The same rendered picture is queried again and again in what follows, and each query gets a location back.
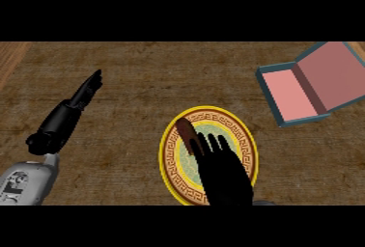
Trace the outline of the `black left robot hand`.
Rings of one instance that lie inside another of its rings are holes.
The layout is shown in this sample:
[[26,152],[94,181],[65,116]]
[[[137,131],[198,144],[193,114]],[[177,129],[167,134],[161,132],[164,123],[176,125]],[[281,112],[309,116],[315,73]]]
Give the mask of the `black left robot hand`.
[[55,154],[60,151],[77,126],[84,108],[100,87],[102,71],[97,70],[81,84],[71,99],[65,99],[50,112],[37,132],[28,136],[25,143],[31,154]]

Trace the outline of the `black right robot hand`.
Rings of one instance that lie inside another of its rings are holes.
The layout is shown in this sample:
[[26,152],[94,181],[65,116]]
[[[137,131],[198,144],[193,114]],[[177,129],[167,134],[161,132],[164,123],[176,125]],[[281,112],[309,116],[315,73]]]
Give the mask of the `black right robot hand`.
[[251,206],[254,190],[251,181],[222,135],[214,136],[195,131],[186,118],[176,122],[179,134],[193,155],[199,179],[211,206]]

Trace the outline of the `yellow rimmed patterned plate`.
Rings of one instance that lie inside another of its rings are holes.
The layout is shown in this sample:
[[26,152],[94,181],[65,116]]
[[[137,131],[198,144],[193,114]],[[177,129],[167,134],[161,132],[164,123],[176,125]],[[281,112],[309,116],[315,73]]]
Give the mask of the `yellow rimmed patterned plate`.
[[204,136],[222,135],[235,152],[251,184],[258,174],[258,151],[254,137],[238,117],[216,106],[195,106],[171,120],[159,142],[159,172],[165,186],[177,201],[186,206],[207,206],[208,200],[198,175],[195,157],[189,154],[177,131],[176,121],[186,118]]

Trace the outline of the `pink and teal cardboard box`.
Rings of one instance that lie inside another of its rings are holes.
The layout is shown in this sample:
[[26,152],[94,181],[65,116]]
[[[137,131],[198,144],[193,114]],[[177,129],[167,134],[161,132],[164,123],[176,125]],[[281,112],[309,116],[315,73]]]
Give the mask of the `pink and teal cardboard box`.
[[256,76],[278,126],[318,122],[365,99],[365,41],[321,41]]

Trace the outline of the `brown textured table mat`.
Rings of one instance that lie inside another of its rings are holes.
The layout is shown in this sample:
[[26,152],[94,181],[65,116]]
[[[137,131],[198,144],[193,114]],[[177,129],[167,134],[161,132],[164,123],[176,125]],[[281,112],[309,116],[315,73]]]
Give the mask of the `brown textured table mat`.
[[365,100],[318,123],[278,127],[256,78],[309,42],[37,42],[0,90],[0,173],[31,159],[25,139],[93,72],[102,88],[60,151],[50,205],[171,205],[158,164],[165,127],[214,105],[260,153],[257,199],[365,205]]

